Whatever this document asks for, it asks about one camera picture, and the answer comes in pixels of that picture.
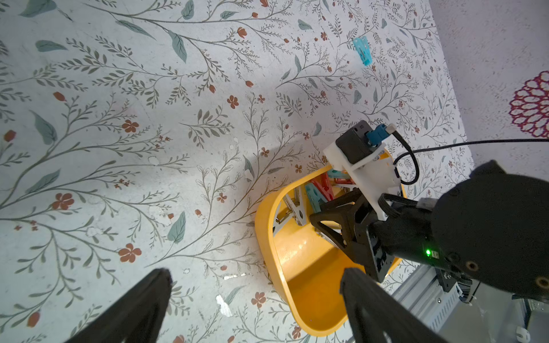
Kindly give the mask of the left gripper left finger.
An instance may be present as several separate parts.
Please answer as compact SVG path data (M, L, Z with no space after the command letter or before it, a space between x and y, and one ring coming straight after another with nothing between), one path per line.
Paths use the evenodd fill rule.
M156 342L172 292L168 269L152 270L69 342Z

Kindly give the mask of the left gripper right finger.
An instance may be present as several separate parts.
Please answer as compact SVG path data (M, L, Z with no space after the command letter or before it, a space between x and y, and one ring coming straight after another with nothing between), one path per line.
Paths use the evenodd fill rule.
M356 342L444 342L366 273L347 268L340 283Z

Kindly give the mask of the pile of coloured clothespins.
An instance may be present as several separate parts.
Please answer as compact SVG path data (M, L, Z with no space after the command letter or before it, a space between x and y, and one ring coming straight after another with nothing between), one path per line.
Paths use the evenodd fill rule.
M320 212L323 204L354 188L355 183L348 174L333 169L305 179L305 182L287 192L277 205L273 233L279 232L291 220L300 227L305 226L310 222L311 213Z

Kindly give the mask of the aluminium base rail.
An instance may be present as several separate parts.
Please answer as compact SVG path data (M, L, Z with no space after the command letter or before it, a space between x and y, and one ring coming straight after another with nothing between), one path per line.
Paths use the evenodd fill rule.
M547 342L548 304L420 266L379 286L444 342Z

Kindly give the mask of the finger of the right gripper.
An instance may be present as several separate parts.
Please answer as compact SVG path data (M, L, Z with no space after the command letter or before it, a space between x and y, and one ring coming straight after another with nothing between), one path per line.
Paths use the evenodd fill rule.
M363 204L362 192L355 188L349 193L320 205L320 211L309 216L315 231L348 257L355 257L355 220L352 214L354 206Z

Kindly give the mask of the yellow plastic storage box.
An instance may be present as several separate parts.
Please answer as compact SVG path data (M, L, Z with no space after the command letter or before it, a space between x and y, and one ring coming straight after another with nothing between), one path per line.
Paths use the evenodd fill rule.
M343 299L338 295L340 280L347 268L365 269L322 238L310 222L300 227L291 220L276 234L273 222L277 205L287 192L330 169L319 169L267 196L255 217L257 241L274 288L296 323L314 337L331 335L347 321Z

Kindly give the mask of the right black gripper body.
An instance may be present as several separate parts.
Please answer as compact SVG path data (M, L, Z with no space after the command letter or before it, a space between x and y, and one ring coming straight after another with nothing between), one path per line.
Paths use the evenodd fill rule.
M396 259L442 268L442 252L433 237L430 210L402 206L399 215L380 221L367 202L350 208L348 257L363 265L365 273L382 283Z

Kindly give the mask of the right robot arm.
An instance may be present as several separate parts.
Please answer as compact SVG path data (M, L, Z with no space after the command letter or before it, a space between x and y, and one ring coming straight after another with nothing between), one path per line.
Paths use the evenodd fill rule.
M548 301L548 183L489 161L439 199L381 194L372 204L354 190L311 214L326 240L383 281L401 258L477 280L517 297Z

